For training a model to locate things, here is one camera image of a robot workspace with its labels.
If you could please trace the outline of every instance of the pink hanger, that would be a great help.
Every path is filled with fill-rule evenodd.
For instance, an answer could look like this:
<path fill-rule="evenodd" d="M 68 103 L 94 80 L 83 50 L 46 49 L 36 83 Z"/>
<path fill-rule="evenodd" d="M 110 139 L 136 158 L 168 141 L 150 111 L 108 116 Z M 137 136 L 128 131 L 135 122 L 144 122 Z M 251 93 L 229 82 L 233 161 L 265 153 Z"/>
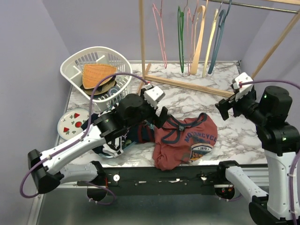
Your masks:
<path fill-rule="evenodd" d="M 188 39 L 188 35 L 189 35 L 188 19 L 190 18 L 191 21 L 192 21 L 191 46 L 190 46 L 190 48 L 189 48 L 189 46 L 187 46 L 188 56 L 189 56 L 189 59 L 187 61 L 187 74 L 188 75 L 190 75 L 189 71 L 190 71 L 190 68 L 192 66 L 192 64 L 190 62 L 192 61 L 192 58 L 193 58 L 194 53 L 195 53 L 195 48 L 196 48 L 196 46 L 195 46 L 195 35 L 194 35 L 194 18 L 195 18 L 195 15 L 196 15 L 198 4 L 199 4 L 199 0 L 197 0 L 197 5 L 196 5 L 196 9 L 195 9 L 193 17 L 192 17 L 190 8 L 188 8 L 188 10 L 187 10 L 187 39 Z"/>
<path fill-rule="evenodd" d="M 158 11 L 155 4 L 153 4 L 152 10 L 153 10 L 155 24 L 156 24 L 156 28 L 157 28 L 157 33 L 158 33 L 158 38 L 159 38 L 159 43 L 160 43 L 160 49 L 161 49 L 161 53 L 163 55 L 164 66 L 165 66 L 165 69 L 166 69 L 167 68 L 167 56 L 166 56 L 166 53 L 165 53 L 165 37 L 164 37 L 164 27 L 163 27 L 163 18 L 162 18 L 162 7 L 163 7 L 163 0 L 161 0 L 161 3 L 160 3 L 160 11 Z M 161 39 L 160 39 L 160 34 L 159 34 L 159 29 L 158 29 L 158 22 L 156 20 L 155 11 L 157 11 L 157 13 L 160 17 L 160 26 L 161 26 L 161 32 L 162 32 L 162 37 L 163 37 L 163 44 L 161 43 Z"/>

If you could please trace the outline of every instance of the white plate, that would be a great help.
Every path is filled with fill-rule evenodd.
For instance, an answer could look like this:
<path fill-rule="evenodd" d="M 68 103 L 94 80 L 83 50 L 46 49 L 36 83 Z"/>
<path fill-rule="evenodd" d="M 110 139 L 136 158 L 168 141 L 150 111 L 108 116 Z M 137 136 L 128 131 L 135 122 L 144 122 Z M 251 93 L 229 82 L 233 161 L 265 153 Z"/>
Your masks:
<path fill-rule="evenodd" d="M 89 111 L 81 108 L 72 109 L 61 117 L 57 124 L 57 132 L 59 136 L 65 140 L 69 140 L 81 133 L 81 125 L 89 118 Z"/>

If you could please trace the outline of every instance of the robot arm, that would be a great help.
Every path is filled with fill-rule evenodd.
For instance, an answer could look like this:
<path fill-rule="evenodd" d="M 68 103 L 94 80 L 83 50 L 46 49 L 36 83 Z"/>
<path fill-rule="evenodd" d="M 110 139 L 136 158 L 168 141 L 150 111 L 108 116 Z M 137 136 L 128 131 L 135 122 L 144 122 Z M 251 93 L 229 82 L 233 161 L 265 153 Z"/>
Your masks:
<path fill-rule="evenodd" d="M 246 73 L 233 80 L 234 95 L 216 104 L 224 120 L 229 118 L 228 110 L 233 109 L 233 116 L 244 115 L 256 126 L 256 133 L 262 142 L 269 170 L 269 194 L 261 190 L 245 175 L 238 165 L 221 164 L 223 179 L 230 181 L 249 202 L 249 211 L 257 224 L 290 224 L 289 170 L 300 148 L 298 130 L 285 122 L 292 98 L 287 90 L 269 86 L 265 89 L 261 101 L 256 102 L 253 84 L 240 87 L 240 83 L 252 81 Z M 297 195 L 297 177 L 294 173 L 293 199 L 296 203 L 296 218 L 300 207 Z"/>
<path fill-rule="evenodd" d="M 29 152 L 29 169 L 41 160 L 47 159 L 31 172 L 38 192 L 48 193 L 59 184 L 66 182 L 103 180 L 105 173 L 99 162 L 91 162 L 87 165 L 68 165 L 68 163 L 85 152 L 126 134 L 131 126 L 144 120 L 153 123 L 158 128 L 162 127 L 167 119 L 167 109 L 163 107 L 159 117 L 156 115 L 156 110 L 158 102 L 164 96 L 164 92 L 159 87 L 147 84 L 143 86 L 141 96 L 128 94 L 115 108 L 101 114 L 91 124 L 87 135 L 72 147 L 51 157 L 51 154 L 80 139 L 86 130 L 52 149 Z"/>

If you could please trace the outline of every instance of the yellow hanger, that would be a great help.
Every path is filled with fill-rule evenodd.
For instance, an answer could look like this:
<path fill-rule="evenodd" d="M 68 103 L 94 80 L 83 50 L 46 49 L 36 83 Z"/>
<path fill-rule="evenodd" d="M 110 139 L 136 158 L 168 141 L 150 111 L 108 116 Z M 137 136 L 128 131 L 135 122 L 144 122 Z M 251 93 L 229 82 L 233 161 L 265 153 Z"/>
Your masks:
<path fill-rule="evenodd" d="M 202 20 L 201 20 L 201 26 L 200 26 L 200 33 L 199 33 L 199 38 L 198 38 L 198 42 L 197 42 L 197 47 L 196 47 L 196 51 L 194 54 L 194 58 L 193 58 L 193 62 L 192 62 L 192 67 L 191 67 L 191 71 L 190 73 L 192 75 L 195 75 L 197 73 L 197 69 L 198 69 L 198 62 L 199 62 L 199 58 L 200 58 L 200 53 L 201 53 L 201 46 L 202 46 L 202 39 L 203 39 L 203 33 L 204 33 L 204 25 L 205 25 L 205 16 L 206 16 L 206 8 L 208 5 L 208 0 L 206 0 L 206 6 L 200 6 L 197 9 L 197 20 L 195 23 L 195 30 L 197 27 L 197 22 L 199 19 L 199 15 L 202 13 Z"/>
<path fill-rule="evenodd" d="M 214 38 L 214 34 L 215 34 L 215 30 L 216 30 L 216 24 L 217 24 L 217 20 L 218 20 L 218 13 L 219 13 L 219 10 L 216 8 L 215 15 L 214 15 L 214 20 L 213 20 L 212 26 L 211 26 L 210 40 L 208 41 L 208 47 L 207 47 L 207 52 L 206 52 L 206 56 L 205 56 L 205 62 L 204 62 L 203 71 L 202 71 L 202 77 L 206 76 L 206 67 L 207 67 L 207 63 L 208 63 L 208 58 L 210 56 L 210 48 L 211 48 L 212 39 Z"/>

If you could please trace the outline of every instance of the gray floor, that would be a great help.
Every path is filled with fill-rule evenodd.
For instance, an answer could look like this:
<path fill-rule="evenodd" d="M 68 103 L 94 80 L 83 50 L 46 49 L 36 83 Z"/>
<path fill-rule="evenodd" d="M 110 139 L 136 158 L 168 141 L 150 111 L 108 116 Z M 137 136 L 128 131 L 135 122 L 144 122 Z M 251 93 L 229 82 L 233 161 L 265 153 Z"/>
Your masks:
<path fill-rule="evenodd" d="M 57 189 L 43 198 L 38 225 L 253 225 L 245 199 L 214 196 L 120 196 L 111 206 L 88 202 L 84 189 Z"/>

